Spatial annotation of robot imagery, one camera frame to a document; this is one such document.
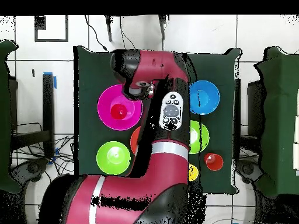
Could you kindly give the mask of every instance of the white tile floor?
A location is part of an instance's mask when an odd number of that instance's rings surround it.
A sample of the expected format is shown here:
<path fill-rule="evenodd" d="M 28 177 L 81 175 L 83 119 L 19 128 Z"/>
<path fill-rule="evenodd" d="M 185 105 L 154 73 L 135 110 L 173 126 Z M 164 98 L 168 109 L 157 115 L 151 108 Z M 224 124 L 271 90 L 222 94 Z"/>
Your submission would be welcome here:
<path fill-rule="evenodd" d="M 108 41 L 104 16 L 88 16 L 89 23 L 98 34 L 98 40 L 109 51 L 123 48 L 119 17 L 112 23 L 112 39 Z M 96 36 L 88 28 L 84 16 L 69 16 L 69 42 L 35 43 L 34 16 L 0 16 L 0 39 L 14 40 L 19 48 L 8 56 L 8 68 L 19 81 L 18 123 L 42 122 L 41 77 L 43 72 L 52 72 L 57 77 L 55 95 L 55 138 L 74 133 L 73 108 L 73 52 L 72 46 L 81 45 L 91 51 L 103 51 Z M 161 50 L 161 31 L 157 15 L 129 16 L 121 18 L 123 32 L 136 48 Z M 47 16 L 47 29 L 40 30 L 40 39 L 63 39 L 65 18 Z M 259 79 L 253 67 L 263 58 L 268 46 L 280 46 L 285 52 L 294 53 L 299 49 L 299 21 L 294 16 L 280 15 L 170 15 L 165 28 L 164 49 L 190 53 L 221 54 L 229 48 L 239 47 L 243 51 L 239 64 L 241 78 L 241 123 L 247 125 L 247 94 L 249 82 Z M 124 37 L 126 48 L 132 48 Z M 19 128 L 19 132 L 37 131 L 38 126 Z M 69 145 L 63 153 L 71 154 Z M 18 153 L 18 158 L 26 155 Z M 53 165 L 47 165 L 51 179 L 57 176 Z M 44 174 L 37 183 L 30 183 L 26 192 L 26 213 L 28 224 L 37 224 L 38 204 L 49 185 Z M 255 212 L 255 197 L 251 185 L 246 185 L 235 176 L 237 195 L 208 195 L 206 220 L 204 224 L 252 224 Z"/>

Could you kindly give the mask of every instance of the green bowl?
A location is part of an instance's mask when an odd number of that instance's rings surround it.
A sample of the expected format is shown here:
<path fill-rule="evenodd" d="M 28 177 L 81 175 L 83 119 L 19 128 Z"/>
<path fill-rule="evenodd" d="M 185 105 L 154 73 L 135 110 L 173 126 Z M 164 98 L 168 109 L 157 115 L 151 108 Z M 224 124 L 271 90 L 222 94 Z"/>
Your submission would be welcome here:
<path fill-rule="evenodd" d="M 123 173 L 129 167 L 130 161 L 130 151 L 121 142 L 106 142 L 96 154 L 99 168 L 107 174 L 118 175 Z"/>
<path fill-rule="evenodd" d="M 190 123 L 191 150 L 190 150 L 189 154 L 194 155 L 194 154 L 197 154 L 199 151 L 202 152 L 208 145 L 210 136 L 208 134 L 208 129 L 204 124 L 201 124 L 201 140 L 202 140 L 202 146 L 201 146 L 201 150 L 200 150 L 199 122 L 191 120 L 191 123 Z"/>

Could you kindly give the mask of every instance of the green tablecloth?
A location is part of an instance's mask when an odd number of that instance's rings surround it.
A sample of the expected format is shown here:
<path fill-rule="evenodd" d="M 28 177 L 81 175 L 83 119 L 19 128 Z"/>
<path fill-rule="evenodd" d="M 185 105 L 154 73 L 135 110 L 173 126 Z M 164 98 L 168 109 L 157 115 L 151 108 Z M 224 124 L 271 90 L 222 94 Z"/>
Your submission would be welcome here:
<path fill-rule="evenodd" d="M 0 40 L 0 190 L 9 193 L 19 193 L 21 186 L 9 175 L 11 165 L 11 96 L 8 84 L 8 67 L 6 64 L 9 53 L 17 49 L 17 46 L 9 40 Z"/>
<path fill-rule="evenodd" d="M 265 174 L 256 186 L 267 197 L 299 194 L 299 176 L 293 169 L 299 55 L 283 54 L 278 48 L 271 47 L 266 50 L 266 58 L 256 67 L 267 91 L 263 105 L 266 121 L 260 160 Z"/>
<path fill-rule="evenodd" d="M 202 123 L 210 133 L 210 143 L 198 155 L 189 155 L 189 162 L 201 173 L 195 182 L 201 179 L 204 193 L 234 194 L 236 189 L 231 185 L 232 165 L 232 126 L 235 92 L 235 60 L 240 50 L 235 48 L 224 55 L 189 54 L 194 64 L 198 80 L 207 80 L 218 87 L 220 103 L 209 115 L 202 116 Z M 140 122 L 127 131 L 114 131 L 105 126 L 99 119 L 97 102 L 101 93 L 109 86 L 117 84 L 110 68 L 109 52 L 89 52 L 78 47 L 79 66 L 79 174 L 105 174 L 96 164 L 98 149 L 108 141 L 119 141 L 128 147 L 131 153 L 131 165 L 134 155 L 130 149 L 130 137 L 140 126 Z M 189 68 L 192 81 L 195 80 Z M 199 120 L 198 115 L 191 114 L 192 120 Z M 218 153 L 224 159 L 219 171 L 210 171 L 203 161 L 207 152 Z M 125 176 L 130 167 L 120 176 Z"/>

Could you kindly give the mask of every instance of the button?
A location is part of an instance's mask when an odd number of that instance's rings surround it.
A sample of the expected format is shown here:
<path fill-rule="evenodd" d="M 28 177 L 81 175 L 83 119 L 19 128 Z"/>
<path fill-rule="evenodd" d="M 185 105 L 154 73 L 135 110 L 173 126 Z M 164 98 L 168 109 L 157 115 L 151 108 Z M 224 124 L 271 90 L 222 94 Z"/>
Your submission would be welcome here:
<path fill-rule="evenodd" d="M 176 117 L 179 115 L 179 109 L 175 105 L 168 105 L 164 108 L 164 115 L 167 117 Z"/>

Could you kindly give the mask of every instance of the blue bowl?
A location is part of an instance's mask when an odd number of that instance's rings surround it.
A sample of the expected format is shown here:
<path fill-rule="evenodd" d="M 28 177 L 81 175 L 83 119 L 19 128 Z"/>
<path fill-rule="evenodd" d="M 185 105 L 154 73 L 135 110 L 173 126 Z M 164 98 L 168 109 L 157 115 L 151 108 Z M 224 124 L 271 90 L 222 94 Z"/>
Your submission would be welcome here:
<path fill-rule="evenodd" d="M 190 85 L 190 111 L 206 115 L 214 111 L 220 101 L 217 87 L 207 80 L 198 80 Z"/>

